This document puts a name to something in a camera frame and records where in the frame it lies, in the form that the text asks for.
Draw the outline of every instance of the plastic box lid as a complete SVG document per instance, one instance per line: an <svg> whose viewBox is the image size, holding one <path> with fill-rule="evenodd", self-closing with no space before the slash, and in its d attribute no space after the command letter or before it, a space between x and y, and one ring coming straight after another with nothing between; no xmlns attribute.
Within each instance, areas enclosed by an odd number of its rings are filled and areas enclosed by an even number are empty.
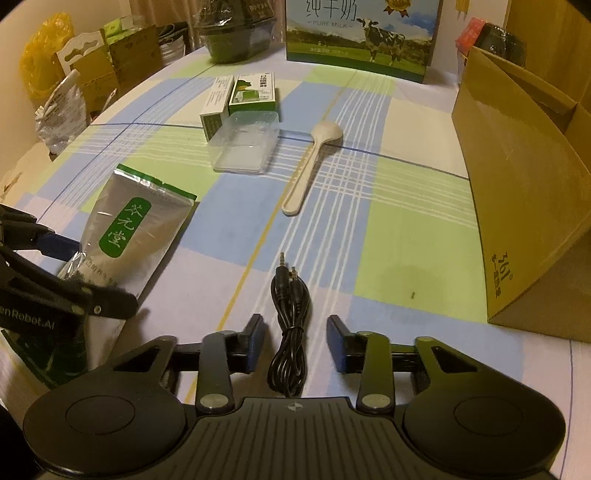
<svg viewBox="0 0 591 480"><path fill-rule="evenodd" d="M209 161L214 171L263 173L278 137L277 112L235 112L209 141Z"/></svg>

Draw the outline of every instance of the checkered tablecloth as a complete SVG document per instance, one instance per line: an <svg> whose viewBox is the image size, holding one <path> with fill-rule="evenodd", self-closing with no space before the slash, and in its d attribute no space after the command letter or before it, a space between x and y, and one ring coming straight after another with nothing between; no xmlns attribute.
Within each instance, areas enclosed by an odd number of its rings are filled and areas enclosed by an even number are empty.
<svg viewBox="0 0 591 480"><path fill-rule="evenodd" d="M282 122L270 168L258 176L217 174L199 121L205 93L216 76L263 72L275 74ZM192 192L201 203L117 352L158 335L197 342L216 329L241 330L259 312L272 345L260 372L237 378L235 388L238 396L268 394L266 362L280 339L269 283L284 251L313 299L304 395L355 397L358 384L334 371L325 345L332 313L352 331L374 330L395 343L433 336L550 397L568 428L553 472L586 479L591 349L486 323L478 226L450 117L457 88L437 72L427 80L290 63L279 46L230 66L214 66L200 50L107 110L17 207L79 238L118 163ZM324 149L302 212L287 218L282 194L311 144L309 132L325 118L342 126L343 146ZM52 273L61 266L28 256ZM181 399L191 400L194 378L183 377ZM400 401L410 394L405 380Z"/></svg>

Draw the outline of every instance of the plastic spoon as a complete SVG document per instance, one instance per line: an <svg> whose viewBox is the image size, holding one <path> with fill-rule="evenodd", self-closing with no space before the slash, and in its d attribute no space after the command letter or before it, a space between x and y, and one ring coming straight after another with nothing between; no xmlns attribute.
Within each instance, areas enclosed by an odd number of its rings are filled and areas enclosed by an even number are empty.
<svg viewBox="0 0 591 480"><path fill-rule="evenodd" d="M308 182L310 176L314 171L314 166L318 160L320 153L320 147L327 142L338 140L343 136L343 130L336 123L330 121L323 121L312 129L312 138L314 138L314 148L308 156L308 159L302 166L298 176L295 178L291 190L288 192L285 201L283 202L283 213L286 215L297 215L300 211L304 198L306 196L306 190L308 188Z"/></svg>

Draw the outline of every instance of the black cable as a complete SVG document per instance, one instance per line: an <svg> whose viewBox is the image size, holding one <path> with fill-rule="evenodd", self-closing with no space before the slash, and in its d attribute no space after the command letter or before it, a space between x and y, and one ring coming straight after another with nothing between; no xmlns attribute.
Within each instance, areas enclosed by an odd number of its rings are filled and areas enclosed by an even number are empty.
<svg viewBox="0 0 591 480"><path fill-rule="evenodd" d="M297 397L301 395L306 382L303 343L311 300L308 287L297 275L296 268L293 267L290 272L285 266L283 253L275 277L271 280L271 298L277 310L282 338L279 350L269 366L267 383L272 390L285 397Z"/></svg>

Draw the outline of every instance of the green label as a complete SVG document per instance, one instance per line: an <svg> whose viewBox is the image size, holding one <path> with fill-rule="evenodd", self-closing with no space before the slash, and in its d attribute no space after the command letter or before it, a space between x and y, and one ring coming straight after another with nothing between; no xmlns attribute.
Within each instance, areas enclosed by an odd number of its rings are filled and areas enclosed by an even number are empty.
<svg viewBox="0 0 591 480"><path fill-rule="evenodd" d="M208 115L202 118L203 129L205 130L205 136L207 140L211 140L218 130L222 127L222 116L217 113L216 115Z"/></svg>
<svg viewBox="0 0 591 480"><path fill-rule="evenodd" d="M120 257L151 208L148 200L132 198L100 239L100 249L111 258Z"/></svg>

